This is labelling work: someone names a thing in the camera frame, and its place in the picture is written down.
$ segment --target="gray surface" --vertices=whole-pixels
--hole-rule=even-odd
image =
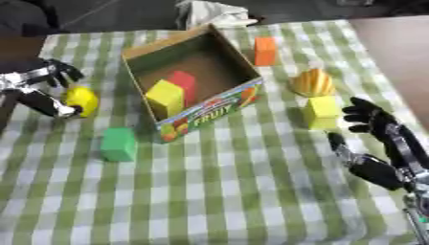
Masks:
[[[174,28],[174,0],[48,0],[58,11],[64,30],[81,32]],[[266,19],[263,24],[377,17],[382,6],[339,7],[335,0],[219,0],[246,7]]]

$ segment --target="yellow ball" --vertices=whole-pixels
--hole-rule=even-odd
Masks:
[[[78,105],[82,108],[81,117],[88,117],[99,105],[99,99],[89,88],[73,86],[63,94],[63,101],[68,106]]]

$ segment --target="toy croissant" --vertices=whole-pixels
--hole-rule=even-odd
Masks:
[[[329,96],[335,92],[332,78],[319,68],[301,73],[289,85],[295,93],[308,98]]]

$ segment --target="red cube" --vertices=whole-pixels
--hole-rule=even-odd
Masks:
[[[183,88],[185,92],[185,107],[195,103],[195,78],[182,71],[175,71],[168,79],[169,82]]]

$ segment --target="orange cube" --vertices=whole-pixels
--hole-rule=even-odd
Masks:
[[[276,61],[276,43],[273,37],[255,38],[255,65],[274,65]]]

